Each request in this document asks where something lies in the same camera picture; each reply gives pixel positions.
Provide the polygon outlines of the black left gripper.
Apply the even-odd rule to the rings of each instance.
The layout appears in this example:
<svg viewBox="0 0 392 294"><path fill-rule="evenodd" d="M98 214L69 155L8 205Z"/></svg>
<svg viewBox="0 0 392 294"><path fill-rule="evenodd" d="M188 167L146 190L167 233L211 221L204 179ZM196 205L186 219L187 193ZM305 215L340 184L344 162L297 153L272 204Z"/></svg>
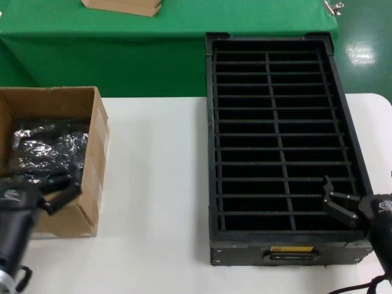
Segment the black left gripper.
<svg viewBox="0 0 392 294"><path fill-rule="evenodd" d="M40 186L1 180L1 270L17 271L35 227L39 208L54 215L81 195L80 169L70 164Z"/></svg>

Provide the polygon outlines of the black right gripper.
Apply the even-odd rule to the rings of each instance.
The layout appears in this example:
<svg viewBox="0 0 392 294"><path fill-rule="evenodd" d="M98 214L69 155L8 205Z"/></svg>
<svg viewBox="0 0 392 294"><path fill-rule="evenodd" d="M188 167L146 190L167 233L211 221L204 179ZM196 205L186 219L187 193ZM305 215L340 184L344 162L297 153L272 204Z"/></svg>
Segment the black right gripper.
<svg viewBox="0 0 392 294"><path fill-rule="evenodd" d="M391 275L391 194L359 196L336 192L328 176L323 179L323 211L338 222L355 228L360 214L367 220L367 238L385 274Z"/></svg>

